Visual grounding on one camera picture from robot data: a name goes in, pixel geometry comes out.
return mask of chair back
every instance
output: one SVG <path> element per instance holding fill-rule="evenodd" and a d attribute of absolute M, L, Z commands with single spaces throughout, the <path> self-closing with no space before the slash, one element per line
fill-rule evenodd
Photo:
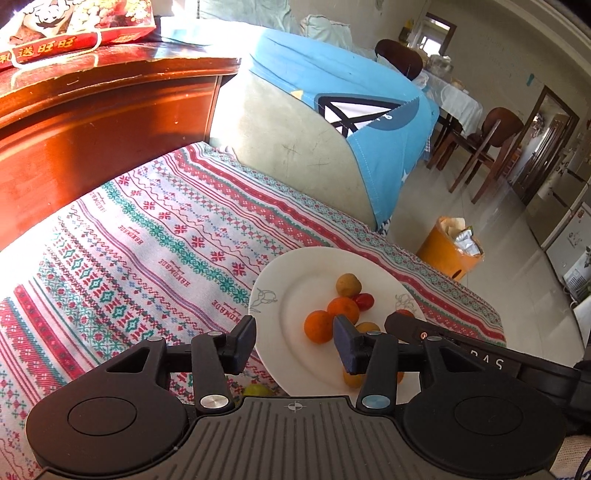
<path fill-rule="evenodd" d="M 486 138 L 491 129 L 495 126 L 497 120 L 500 120 L 501 123 L 492 134 L 488 144 L 491 147 L 499 148 L 509 137 L 521 132 L 524 124 L 516 114 L 511 112 L 511 110 L 499 106 L 493 108 L 486 116 L 484 123 L 482 124 L 482 138 Z"/>
<path fill-rule="evenodd" d="M 377 43 L 375 53 L 388 60 L 409 80 L 417 78 L 423 69 L 423 59 L 417 52 L 389 38 Z"/>

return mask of wooden dresser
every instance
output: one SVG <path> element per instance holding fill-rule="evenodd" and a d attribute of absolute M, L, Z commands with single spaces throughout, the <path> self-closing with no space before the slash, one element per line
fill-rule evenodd
<path fill-rule="evenodd" d="M 0 72 L 0 250 L 104 182 L 208 140 L 240 60 L 165 43 Z"/>

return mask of metal screw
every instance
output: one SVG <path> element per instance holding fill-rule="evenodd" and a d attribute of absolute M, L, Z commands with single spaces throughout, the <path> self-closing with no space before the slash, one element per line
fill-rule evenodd
<path fill-rule="evenodd" d="M 207 395 L 203 397 L 199 403 L 204 408 L 215 410 L 216 408 L 225 407 L 230 401 L 223 395 Z"/>
<path fill-rule="evenodd" d="M 390 405 L 390 399 L 388 397 L 384 397 L 383 395 L 368 395 L 361 400 L 361 403 L 366 408 L 371 408 L 372 410 L 381 410 L 382 408 L 386 408 Z"/>

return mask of window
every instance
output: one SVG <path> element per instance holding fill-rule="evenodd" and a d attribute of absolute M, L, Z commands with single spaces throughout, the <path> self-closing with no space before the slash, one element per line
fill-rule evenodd
<path fill-rule="evenodd" d="M 441 44 L 436 42 L 435 40 L 431 40 L 430 38 L 423 37 L 423 40 L 421 42 L 421 48 L 429 56 L 439 55 L 439 51 L 441 50 Z"/>
<path fill-rule="evenodd" d="M 429 56 L 445 55 L 455 31 L 453 23 L 428 13 L 421 21 L 415 42 Z"/>

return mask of refrigerator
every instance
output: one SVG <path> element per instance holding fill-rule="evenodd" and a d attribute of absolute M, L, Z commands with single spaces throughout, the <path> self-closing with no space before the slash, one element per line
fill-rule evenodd
<path fill-rule="evenodd" d="M 527 223 L 543 250 L 553 244 L 583 202 L 591 205 L 590 150 L 591 130 L 577 150 L 567 153 L 566 169 L 548 193 L 543 198 L 534 196 L 527 207 Z"/>

